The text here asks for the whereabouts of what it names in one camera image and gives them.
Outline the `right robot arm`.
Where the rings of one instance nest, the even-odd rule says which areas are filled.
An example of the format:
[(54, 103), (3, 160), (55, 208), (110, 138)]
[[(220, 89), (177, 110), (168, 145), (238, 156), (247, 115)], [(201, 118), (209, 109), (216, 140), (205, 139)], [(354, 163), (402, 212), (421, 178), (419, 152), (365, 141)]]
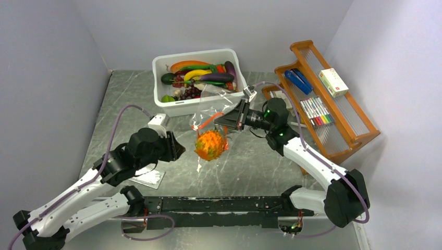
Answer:
[(323, 188), (322, 191), (298, 187), (281, 202), (282, 211), (295, 215), (306, 209), (327, 218), (337, 227), (351, 222), (367, 223), (370, 200), (363, 174), (333, 163), (309, 146), (300, 132), (288, 123), (289, 111), (281, 98), (269, 99), (263, 110), (250, 108), (244, 98), (230, 112), (215, 118), (216, 125), (240, 131), (245, 126), (266, 131), (269, 147), (302, 167)]

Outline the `clear zip top bag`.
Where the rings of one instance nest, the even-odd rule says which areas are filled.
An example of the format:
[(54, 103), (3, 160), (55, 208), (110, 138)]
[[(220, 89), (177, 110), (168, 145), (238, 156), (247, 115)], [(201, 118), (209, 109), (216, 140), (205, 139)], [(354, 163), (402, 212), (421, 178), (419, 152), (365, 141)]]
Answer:
[(233, 110), (242, 97), (243, 93), (241, 92), (231, 94), (202, 92), (197, 110), (189, 122), (191, 129), (196, 132), (196, 139), (205, 131), (216, 129), (228, 140), (229, 150), (237, 136), (237, 131), (224, 126), (215, 125), (214, 119)]

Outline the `toy pineapple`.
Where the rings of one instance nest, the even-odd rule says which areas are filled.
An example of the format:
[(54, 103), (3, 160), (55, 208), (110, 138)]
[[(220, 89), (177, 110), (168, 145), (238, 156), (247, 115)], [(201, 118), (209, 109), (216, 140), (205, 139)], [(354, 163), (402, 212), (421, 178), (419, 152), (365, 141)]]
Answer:
[(205, 131), (195, 141), (194, 152), (206, 161), (218, 159), (226, 150), (228, 140), (216, 129)]

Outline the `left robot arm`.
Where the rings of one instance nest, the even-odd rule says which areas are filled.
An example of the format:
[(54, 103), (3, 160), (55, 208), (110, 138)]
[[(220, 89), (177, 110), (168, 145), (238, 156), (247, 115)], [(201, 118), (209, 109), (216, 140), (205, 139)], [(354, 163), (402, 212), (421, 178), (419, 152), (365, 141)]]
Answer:
[(113, 217), (146, 216), (145, 199), (135, 186), (125, 186), (103, 202), (89, 206), (98, 196), (160, 161), (176, 161), (185, 152), (171, 131), (151, 128), (134, 133), (100, 158), (86, 174), (52, 201), (33, 211), (13, 216), (26, 249), (61, 249), (79, 233)]

